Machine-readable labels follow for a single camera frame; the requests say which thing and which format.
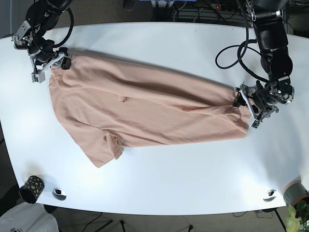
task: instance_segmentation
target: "chair leg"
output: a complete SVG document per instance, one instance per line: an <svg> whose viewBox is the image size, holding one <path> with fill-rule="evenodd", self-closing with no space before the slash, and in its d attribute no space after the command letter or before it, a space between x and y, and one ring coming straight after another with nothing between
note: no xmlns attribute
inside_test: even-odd
<svg viewBox="0 0 309 232"><path fill-rule="evenodd" d="M99 232L100 230L104 229L105 227L107 227L109 224L112 223L112 220L110 220L109 222L107 222L104 226L98 228L95 232Z"/></svg>
<svg viewBox="0 0 309 232"><path fill-rule="evenodd" d="M125 230L125 222L124 221L120 221L120 224L121 224L121 226L122 226L122 230L124 231L124 232L126 232L126 230Z"/></svg>
<svg viewBox="0 0 309 232"><path fill-rule="evenodd" d="M189 226L189 231L188 231L188 232L190 232L192 229L193 229L193 226L190 225L190 226Z"/></svg>

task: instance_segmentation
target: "black cable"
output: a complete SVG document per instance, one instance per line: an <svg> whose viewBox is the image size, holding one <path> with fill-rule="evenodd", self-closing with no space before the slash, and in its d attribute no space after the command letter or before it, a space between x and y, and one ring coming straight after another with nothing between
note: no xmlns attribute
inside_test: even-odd
<svg viewBox="0 0 309 232"><path fill-rule="evenodd" d="M241 3L239 2L239 0L236 0L237 2L237 5L238 7L240 8L240 11L243 15L246 15L245 14L245 11L243 10L243 7L241 5ZM239 63L241 61L241 59L243 58L243 56L245 55L246 51L247 51L247 48L248 48L248 42L249 42L249 24L248 24L248 20L247 20L247 17L244 17L244 20L245 20L245 25L246 25L246 42L245 42L245 46L244 46L244 50L242 52L242 54L240 55L240 57L238 57L238 59L231 65L229 66L226 66L226 67L223 67L223 66L220 66L218 64L218 57L219 55L224 52L227 48L224 48L223 50L221 50L218 55L216 56L216 59L215 59L215 63L216 65L218 66L218 68L220 69L229 69L229 68L232 68L233 66L235 66L237 63Z"/></svg>
<svg viewBox="0 0 309 232"><path fill-rule="evenodd" d="M290 23L287 23L287 22L285 22L285 21L283 21L283 22L286 23L287 25L290 25L291 28L292 28L293 30L295 30L295 29L293 28L293 26L292 26Z"/></svg>
<svg viewBox="0 0 309 232"><path fill-rule="evenodd" d="M244 216L246 213L248 213L248 211L244 212L244 213L243 213L242 215L240 215L240 216L235 216L235 214L234 214L234 213L232 213L232 214L233 214L233 216L234 216L234 217L236 217L236 218L240 218L240 217Z"/></svg>
<svg viewBox="0 0 309 232"><path fill-rule="evenodd" d="M99 215L98 217L96 217L95 219L93 219L91 222L97 220L101 215L102 215L102 213L100 213L100 215ZM85 226L85 228L82 230L82 232L85 231L85 229L87 228L87 226L89 226L89 224L90 224L91 222L89 222L89 223Z"/></svg>
<svg viewBox="0 0 309 232"><path fill-rule="evenodd" d="M288 13L294 13L294 12L301 11L301 10L303 10L305 8L308 8L308 7L309 7L309 5L306 5L306 6L305 5L304 6L292 6L292 7L286 8L283 11L288 12Z"/></svg>
<svg viewBox="0 0 309 232"><path fill-rule="evenodd" d="M307 2L303 2L303 1L292 1L292 2L296 2L296 3L299 3L299 4L308 4L308 3L309 3L309 1L307 1Z"/></svg>
<svg viewBox="0 0 309 232"><path fill-rule="evenodd" d="M225 20L229 20L230 18L232 18L235 14L237 13L237 11L235 11L232 16L230 16L229 18L226 18Z"/></svg>
<svg viewBox="0 0 309 232"><path fill-rule="evenodd" d="M242 50L242 48L244 47L244 45L245 45L246 43L247 43L247 44L254 44L254 43L256 44L257 41L256 41L256 40L248 40L248 41L242 42L240 45L235 45L234 47L239 47L239 48L238 48L238 51L237 51L237 57L238 57L238 58L240 57L241 50ZM250 49L250 50L256 52L257 54L259 54L259 55L261 56L261 58L263 58L263 59L265 60L265 58L262 56L262 54L259 53L258 51L254 50L253 48L250 48L250 47L248 47L248 49ZM243 68L247 73L249 73L249 74L250 74L251 76L253 76L255 79L257 79L257 80L259 80L259 81L263 81L263 82L265 82L265 83L268 83L268 82L269 82L269 80L266 80L265 78L262 78L262 77L256 75L253 71L251 71L251 70L242 62L241 59L240 59L240 61L239 61L239 64L242 66L242 68Z"/></svg>
<svg viewBox="0 0 309 232"><path fill-rule="evenodd" d="M155 7L153 7L153 17L151 18L150 22L153 22L155 19Z"/></svg>
<svg viewBox="0 0 309 232"><path fill-rule="evenodd" d="M33 38L33 42L34 44L36 45L36 47L45 55L47 55L49 58L55 58L55 55L50 55L50 54L47 54L45 53L38 45L37 43L35 42L35 28L34 28L34 21L35 21L35 0L33 0L33 15L32 15L33 19L32 19L32 38Z"/></svg>
<svg viewBox="0 0 309 232"><path fill-rule="evenodd" d="M177 11L177 13L176 13L176 16L177 16L177 18L178 18L178 15L179 15L179 10L178 10L178 8L175 6L175 4L173 4L173 7L175 8L175 10Z"/></svg>
<svg viewBox="0 0 309 232"><path fill-rule="evenodd" d="M11 37L11 36L13 36L13 35L14 35L14 33L12 33L12 34L7 34L7 35L3 36L2 38Z"/></svg>
<svg viewBox="0 0 309 232"><path fill-rule="evenodd" d="M255 211L256 218L267 218L267 219L272 219L272 218L274 217L273 214L272 214L272 212L270 212L270 213L271 213L271 217L259 217L258 214L260 214L261 212L262 212L262 210L256 210L256 211Z"/></svg>
<svg viewBox="0 0 309 232"><path fill-rule="evenodd" d="M278 219L279 219L279 221L280 221L280 223L281 223L281 225L282 225L284 231L286 232L285 224L283 223L283 221L282 221L282 219L281 219L281 217L280 217L280 215L279 215L277 209L275 209L275 213L276 213L276 215L277 215L277 217L278 217Z"/></svg>
<svg viewBox="0 0 309 232"><path fill-rule="evenodd" d="M53 48L61 47L62 45L64 45L64 43L65 43L65 42L69 39L69 37L71 36L72 30L73 30L73 26L74 26L74 17L73 17L73 13L72 13L70 7L67 9L67 12L69 13L69 15L70 15L70 20L71 20L71 24L70 24L70 28L69 28L68 34L67 34L67 36L63 39L63 41L61 41L61 42L58 43L58 44L55 44L55 45L53 46Z"/></svg>

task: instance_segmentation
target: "silver metal bracket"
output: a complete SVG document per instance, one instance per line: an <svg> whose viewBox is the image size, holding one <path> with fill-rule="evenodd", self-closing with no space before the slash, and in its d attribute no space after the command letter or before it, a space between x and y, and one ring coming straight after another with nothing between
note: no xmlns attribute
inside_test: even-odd
<svg viewBox="0 0 309 232"><path fill-rule="evenodd" d="M56 58L52 58L50 62L43 64L43 68L38 70L37 73L35 73L35 71L33 71L33 73L31 74L32 76L32 82L39 82L42 83L43 81L45 81L45 71L52 65L56 64L56 67L61 67L61 63L62 63L62 59L64 57L68 57L66 56L65 53L63 52L59 52L58 56ZM31 60L31 64L33 69L35 70L37 67L35 65L35 58L34 57L30 57Z"/></svg>
<svg viewBox="0 0 309 232"><path fill-rule="evenodd" d="M17 32L15 35L12 37L12 42L17 42L23 39L25 34L28 32L28 30L31 28L30 23L25 20L20 27L18 28Z"/></svg>

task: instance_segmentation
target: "t-shirt sleeve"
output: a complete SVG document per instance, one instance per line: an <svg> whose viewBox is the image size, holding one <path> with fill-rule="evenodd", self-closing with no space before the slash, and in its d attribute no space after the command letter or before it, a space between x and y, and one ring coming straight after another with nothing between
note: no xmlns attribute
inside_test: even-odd
<svg viewBox="0 0 309 232"><path fill-rule="evenodd" d="M99 168L122 154L117 138L107 131L72 118L59 121L96 167Z"/></svg>

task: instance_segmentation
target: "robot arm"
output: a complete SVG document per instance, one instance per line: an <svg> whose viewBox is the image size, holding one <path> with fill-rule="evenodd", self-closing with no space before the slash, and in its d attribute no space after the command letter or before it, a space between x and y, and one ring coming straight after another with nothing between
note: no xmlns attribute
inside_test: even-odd
<svg viewBox="0 0 309 232"><path fill-rule="evenodd" d="M286 3L287 0L247 0L247 11L252 18L256 35L256 40L251 40L250 43L258 43L261 65L268 74L268 80L254 76L242 61L239 62L251 75L264 81L265 86L260 81L257 81L254 87L241 85L237 88L239 94L234 105L249 106L255 119L252 125L255 128L265 117L279 111L275 104L288 104L294 97L294 88L290 80L293 63L288 54L288 40L281 10ZM248 104L249 99L253 99L253 106Z"/></svg>
<svg viewBox="0 0 309 232"><path fill-rule="evenodd" d="M69 38L73 28L73 15L69 5L73 0L39 0L35 2L27 11L26 20L12 37L14 47L18 50L26 49L30 55L33 66L32 81L39 82L45 80L44 71L51 65L70 68L70 55L67 48L60 48L54 52L53 48L62 46ZM66 38L59 44L52 40L46 40L43 35L46 31L53 29L60 15L68 11L71 18L71 26Z"/></svg>

